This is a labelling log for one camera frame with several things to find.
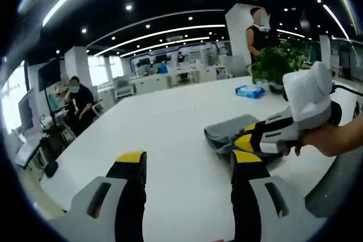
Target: tissue box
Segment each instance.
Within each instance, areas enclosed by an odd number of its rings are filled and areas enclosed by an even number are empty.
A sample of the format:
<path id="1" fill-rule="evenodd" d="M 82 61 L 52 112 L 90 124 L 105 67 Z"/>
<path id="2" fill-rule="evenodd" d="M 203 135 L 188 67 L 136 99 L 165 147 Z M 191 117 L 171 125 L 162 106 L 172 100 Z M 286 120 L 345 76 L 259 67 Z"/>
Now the tissue box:
<path id="1" fill-rule="evenodd" d="M 262 87 L 242 85 L 235 89 L 236 95 L 245 96 L 252 99 L 258 99 L 263 96 L 266 91 Z"/>

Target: cable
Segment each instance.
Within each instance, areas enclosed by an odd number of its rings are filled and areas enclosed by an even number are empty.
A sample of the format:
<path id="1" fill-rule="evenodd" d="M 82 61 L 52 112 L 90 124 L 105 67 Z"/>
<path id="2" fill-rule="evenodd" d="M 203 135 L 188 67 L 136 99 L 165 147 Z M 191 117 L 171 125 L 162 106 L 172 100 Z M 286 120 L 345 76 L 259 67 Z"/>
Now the cable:
<path id="1" fill-rule="evenodd" d="M 348 88 L 348 87 L 346 87 L 346 86 L 343 86 L 343 85 L 335 85 L 335 84 L 333 84 L 333 89 L 332 89 L 332 92 L 331 92 L 331 93 L 334 93 L 334 92 L 335 92 L 335 90 L 336 90 L 336 89 L 338 89 L 338 88 L 344 89 L 344 90 L 346 90 L 346 91 L 348 91 L 348 92 L 351 92 L 351 93 L 353 93 L 353 94 L 355 94 L 355 95 L 358 95 L 358 96 L 363 96 L 363 94 L 362 94 L 362 93 L 359 93 L 359 92 L 357 92 L 357 91 L 354 91 L 354 90 L 352 90 L 352 89 L 349 89 L 349 88 Z"/>

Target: potted plant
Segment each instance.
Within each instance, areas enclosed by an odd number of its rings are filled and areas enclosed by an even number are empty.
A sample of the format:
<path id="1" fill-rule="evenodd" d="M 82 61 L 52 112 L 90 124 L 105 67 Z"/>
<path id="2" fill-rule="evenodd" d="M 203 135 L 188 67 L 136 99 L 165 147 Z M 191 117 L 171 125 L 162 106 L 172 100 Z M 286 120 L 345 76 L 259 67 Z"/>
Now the potted plant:
<path id="1" fill-rule="evenodd" d="M 303 53 L 293 48 L 290 43 L 282 43 L 279 47 L 264 48 L 251 65 L 252 82 L 257 79 L 268 82 L 271 91 L 282 91 L 282 78 L 286 73 L 297 71 L 303 63 Z"/>

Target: ceiling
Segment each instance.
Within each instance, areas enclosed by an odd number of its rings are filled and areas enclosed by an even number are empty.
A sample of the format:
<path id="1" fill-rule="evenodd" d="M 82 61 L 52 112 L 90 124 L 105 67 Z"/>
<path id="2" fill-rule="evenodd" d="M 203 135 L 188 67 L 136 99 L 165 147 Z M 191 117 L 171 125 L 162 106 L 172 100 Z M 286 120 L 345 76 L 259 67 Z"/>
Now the ceiling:
<path id="1" fill-rule="evenodd" d="M 101 49 L 154 32 L 188 26 L 226 24 L 224 15 L 236 3 L 263 6 L 271 12 L 273 26 L 302 35 L 305 33 L 301 29 L 299 20 L 305 11 L 313 31 L 308 35 L 309 37 L 317 39 L 318 35 L 325 34 L 325 31 L 336 37 L 344 37 L 322 4 L 317 3 L 316 0 L 68 0 L 46 26 L 42 27 L 45 15 L 57 1 L 39 0 L 35 5 L 30 6 L 27 13 L 19 17 L 18 27 L 13 32 L 13 39 L 7 48 L 7 56 L 13 65 L 22 60 L 27 60 L 30 65 L 46 62 L 51 58 L 63 55 L 72 46 L 91 44 L 89 46 L 90 54 L 95 54 Z M 334 11 L 349 37 L 359 39 L 339 1 L 322 1 Z M 131 11 L 125 9 L 127 4 L 133 6 Z M 217 9 L 221 11 L 194 12 Z M 191 12 L 151 20 L 156 16 L 183 11 Z M 146 29 L 146 24 L 150 24 L 151 27 Z M 81 32 L 83 27 L 87 28 L 86 34 Z M 100 39 L 120 28 L 123 30 Z M 209 36 L 210 31 L 213 33 L 211 37 L 213 40 L 221 39 L 221 37 L 224 37 L 225 40 L 228 39 L 227 28 L 195 29 L 169 35 L 188 34 L 188 38 L 194 38 Z M 160 39 L 165 40 L 166 38 L 167 35 L 150 37 L 115 49 L 113 53 L 130 52 L 136 50 L 137 45 L 140 45 L 140 48 L 156 45 L 160 43 Z"/>

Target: white table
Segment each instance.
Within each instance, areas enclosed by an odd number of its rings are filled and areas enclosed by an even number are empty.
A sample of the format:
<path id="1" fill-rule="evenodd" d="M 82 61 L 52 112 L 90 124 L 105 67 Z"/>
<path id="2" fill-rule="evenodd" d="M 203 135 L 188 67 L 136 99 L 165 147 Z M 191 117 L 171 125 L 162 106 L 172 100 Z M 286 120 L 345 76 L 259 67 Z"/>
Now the white table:
<path id="1" fill-rule="evenodd" d="M 208 146 L 204 127 L 250 113 L 260 120 L 287 107 L 279 95 L 254 100 L 234 88 L 251 78 L 219 80 L 129 97 L 105 113 L 58 158 L 59 169 L 43 178 L 43 190 L 64 209 L 72 197 L 115 159 L 147 151 L 145 241 L 213 241 L 234 237 L 229 170 Z M 356 95 L 337 90 L 342 124 L 352 119 Z M 271 175 L 280 175 L 306 196 L 334 158 L 311 146 L 292 152 Z"/>

